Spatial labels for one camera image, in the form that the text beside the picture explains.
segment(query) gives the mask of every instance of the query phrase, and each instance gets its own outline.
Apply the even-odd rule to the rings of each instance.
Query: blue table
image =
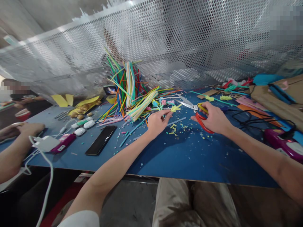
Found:
[[[194,93],[187,93],[186,98],[192,103],[201,102],[201,99],[197,98]],[[218,107],[224,106],[224,104],[219,102],[212,103]],[[106,104],[93,109],[94,119],[97,119],[98,116],[103,114],[109,106],[109,104]],[[66,109],[68,108],[50,107],[30,118],[28,122],[44,123],[48,128],[44,136],[57,135],[67,121],[58,121],[54,119],[54,117]],[[230,109],[239,110],[237,107],[230,107]],[[231,117],[234,113],[235,112],[228,111],[226,116],[233,125],[237,126],[238,123]],[[180,122],[178,122],[176,123],[177,136],[175,136],[173,134],[166,134],[166,132],[172,131],[170,127],[166,127],[164,132],[142,151],[127,173],[142,176],[278,187],[276,182],[253,159],[240,150],[237,145],[222,135],[206,133],[201,129],[199,124],[190,119],[192,115],[194,115],[193,111],[184,106],[181,107],[180,111],[174,113],[170,122],[185,116],[186,119],[182,121],[182,124],[192,127],[192,129],[187,128],[186,131],[184,131]],[[242,120],[247,119],[246,113],[242,113],[238,117]],[[54,168],[96,171],[102,164],[110,159],[116,151],[125,148],[126,143],[132,143],[135,137],[138,137],[147,130],[147,126],[138,128],[135,134],[131,135],[120,148],[119,145],[124,140],[125,135],[120,134],[118,143],[117,136],[120,132],[119,128],[121,128],[123,123],[124,121],[113,124],[118,128],[102,153],[97,157],[85,155],[87,149],[100,134],[100,128],[96,128],[96,126],[88,129],[82,136],[77,137],[62,153],[56,155],[47,154],[46,156],[53,163]],[[139,121],[134,124],[129,123],[129,125],[125,125],[125,128],[121,129],[121,131],[131,131],[138,123]],[[273,125],[260,123],[256,124],[256,126],[271,128]],[[254,138],[260,141],[262,140],[262,133],[257,129],[246,132]],[[10,144],[11,142],[1,144],[0,150],[4,150]],[[48,166],[41,155],[37,155],[29,164],[33,166]]]

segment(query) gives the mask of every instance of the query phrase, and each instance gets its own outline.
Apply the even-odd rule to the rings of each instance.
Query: white sleeve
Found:
[[[94,211],[79,211],[61,222],[58,227],[99,227],[99,216]]]

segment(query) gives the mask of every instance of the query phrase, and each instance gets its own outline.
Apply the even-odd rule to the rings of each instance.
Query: charging cable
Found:
[[[62,129],[60,129],[58,135],[56,135],[55,138],[57,138],[58,136],[62,136],[62,135],[64,135],[64,134],[66,134],[67,132],[69,132],[69,131],[72,129],[72,127],[70,127],[69,130],[67,130],[67,132],[64,132],[64,131],[66,130],[67,124],[70,123],[71,121],[75,121],[75,122],[77,123],[77,120],[76,120],[76,119],[71,119],[71,120],[69,120],[69,121],[65,124],[65,126],[64,126]]]
[[[45,159],[45,161],[47,161],[47,163],[50,165],[50,182],[49,182],[47,190],[46,190],[46,194],[45,194],[45,197],[44,197],[42,210],[41,210],[41,213],[40,213],[40,217],[39,217],[38,223],[36,225],[36,227],[39,227],[40,224],[41,224],[41,222],[42,222],[43,216],[44,216],[44,212],[45,212],[45,208],[46,208],[46,204],[47,204],[48,195],[49,195],[50,190],[51,190],[51,184],[53,182],[53,177],[54,177],[54,168],[53,168],[53,164],[51,163],[51,161],[45,156],[44,151],[41,150],[38,147],[38,145],[36,145],[34,143],[34,141],[32,139],[32,136],[28,136],[28,138],[31,141],[31,143],[37,148],[37,150],[40,151],[40,153],[43,156],[43,158]]]
[[[65,126],[59,131],[59,133],[57,134],[57,135],[52,135],[52,137],[55,137],[55,138],[57,138],[58,136],[62,136],[62,135],[64,135],[64,134],[66,134],[66,133],[68,133],[71,129],[72,129],[72,127],[70,127],[66,132],[64,132],[65,130],[66,130],[66,126],[68,125],[68,123],[70,123],[70,122],[72,122],[72,121],[75,121],[75,122],[77,122],[77,120],[76,119],[71,119],[71,120],[69,120],[66,124],[65,124]],[[40,151],[37,149],[37,150],[35,150],[34,152],[32,152],[30,155],[28,155],[23,161],[25,161],[25,160],[27,160],[26,161],[26,163],[24,164],[24,171],[23,171],[23,173],[25,174],[25,175],[31,175],[32,174],[32,172],[30,171],[30,169],[28,168],[28,163],[37,155],[37,154],[39,154],[40,153]]]

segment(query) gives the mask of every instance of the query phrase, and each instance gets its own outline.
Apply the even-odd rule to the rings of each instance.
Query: white power adapter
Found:
[[[51,136],[45,136],[43,138],[40,137],[34,137],[34,140],[36,141],[35,145],[32,147],[39,147],[44,152],[50,152],[54,147],[58,146],[60,144],[60,141],[51,137]]]

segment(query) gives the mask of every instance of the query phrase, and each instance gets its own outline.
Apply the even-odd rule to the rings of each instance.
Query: scissor blade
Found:
[[[179,94],[177,94],[178,96],[179,96],[179,98],[181,98],[185,103],[187,103],[187,104],[189,104],[189,105],[192,105],[193,106],[193,104],[190,102],[190,101],[188,101],[186,98],[184,98],[183,96],[181,96],[181,95],[179,95]]]
[[[182,102],[182,101],[179,101],[179,100],[176,100],[176,99],[174,99],[174,100],[177,101],[178,103],[181,103],[182,105],[184,105],[188,108],[191,108],[193,110],[198,110],[198,107],[196,105],[187,104],[185,102]]]

